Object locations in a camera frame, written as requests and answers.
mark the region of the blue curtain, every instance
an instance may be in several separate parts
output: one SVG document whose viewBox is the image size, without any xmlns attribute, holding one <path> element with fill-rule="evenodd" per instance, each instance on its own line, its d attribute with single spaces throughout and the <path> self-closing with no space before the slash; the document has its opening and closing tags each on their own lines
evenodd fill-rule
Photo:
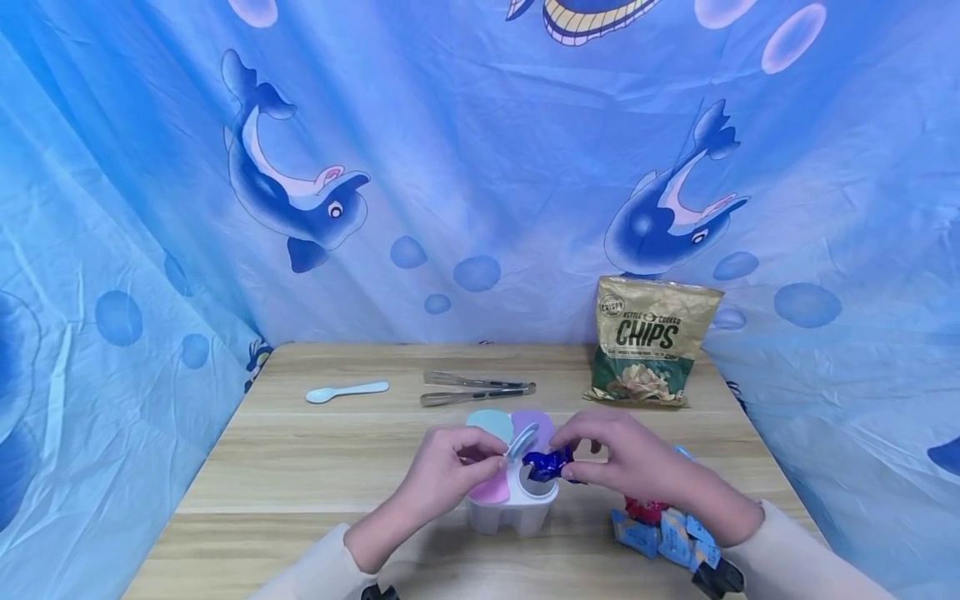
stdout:
<svg viewBox="0 0 960 600">
<path fill-rule="evenodd" d="M 950 597 L 958 26 L 0 3 L 0 598 L 119 597 L 272 347 L 590 342 L 624 273 L 724 290 L 705 348 L 834 549 Z"/>
</svg>

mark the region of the white sleeve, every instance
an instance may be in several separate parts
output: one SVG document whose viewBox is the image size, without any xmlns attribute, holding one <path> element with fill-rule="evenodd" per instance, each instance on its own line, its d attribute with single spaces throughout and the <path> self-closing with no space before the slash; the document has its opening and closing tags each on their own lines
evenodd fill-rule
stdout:
<svg viewBox="0 0 960 600">
<path fill-rule="evenodd" d="M 763 525 L 749 540 L 722 550 L 743 573 L 749 600 L 894 600 L 773 504 L 760 504 Z"/>
<path fill-rule="evenodd" d="M 362 572 L 344 546 L 348 528 L 338 525 L 250 600 L 360 600 L 376 575 Z"/>
</svg>

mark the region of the left hand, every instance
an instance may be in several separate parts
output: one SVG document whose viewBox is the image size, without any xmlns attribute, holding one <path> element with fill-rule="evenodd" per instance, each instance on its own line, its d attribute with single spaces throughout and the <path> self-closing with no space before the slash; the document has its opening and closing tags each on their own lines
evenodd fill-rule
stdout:
<svg viewBox="0 0 960 600">
<path fill-rule="evenodd" d="M 425 525 L 453 509 L 507 466 L 507 445 L 479 427 L 430 429 L 395 500 Z"/>
</svg>

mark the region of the red candy wrapper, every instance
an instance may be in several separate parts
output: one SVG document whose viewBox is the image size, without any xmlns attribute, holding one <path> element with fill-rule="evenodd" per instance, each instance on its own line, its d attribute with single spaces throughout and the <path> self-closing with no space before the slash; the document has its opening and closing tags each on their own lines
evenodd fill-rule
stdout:
<svg viewBox="0 0 960 600">
<path fill-rule="evenodd" d="M 627 500 L 627 506 L 624 509 L 627 516 L 638 523 L 649 525 L 651 527 L 660 527 L 660 515 L 663 511 L 669 510 L 670 505 L 654 500 L 640 501 L 635 498 L 624 496 Z"/>
</svg>

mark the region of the bag of chips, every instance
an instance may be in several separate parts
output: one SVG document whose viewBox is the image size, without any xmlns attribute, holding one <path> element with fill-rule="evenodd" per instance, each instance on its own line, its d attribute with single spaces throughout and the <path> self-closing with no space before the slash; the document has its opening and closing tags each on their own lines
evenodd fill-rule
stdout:
<svg viewBox="0 0 960 600">
<path fill-rule="evenodd" d="M 584 398 L 687 406 L 686 379 L 723 296 L 670 281 L 600 277 L 599 344 Z"/>
</svg>

